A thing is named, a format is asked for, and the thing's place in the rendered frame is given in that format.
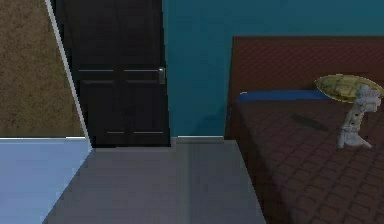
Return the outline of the black room door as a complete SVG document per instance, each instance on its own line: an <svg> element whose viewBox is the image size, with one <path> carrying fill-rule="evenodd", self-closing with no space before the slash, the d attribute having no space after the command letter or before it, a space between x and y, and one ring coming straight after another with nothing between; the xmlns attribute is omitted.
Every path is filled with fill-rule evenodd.
<svg viewBox="0 0 384 224"><path fill-rule="evenodd" d="M50 0L94 148L170 145L163 0Z"/></svg>

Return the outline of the dark red quilted bed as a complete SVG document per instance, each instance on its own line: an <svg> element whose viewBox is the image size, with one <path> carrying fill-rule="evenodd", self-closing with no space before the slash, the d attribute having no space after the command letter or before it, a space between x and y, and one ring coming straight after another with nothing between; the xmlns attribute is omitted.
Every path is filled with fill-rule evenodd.
<svg viewBox="0 0 384 224"><path fill-rule="evenodd" d="M236 36L225 136L237 142L267 224L384 224L384 100L364 116L371 148L337 147L349 104L236 100L241 92L318 90L325 75L384 86L384 36Z"/></svg>

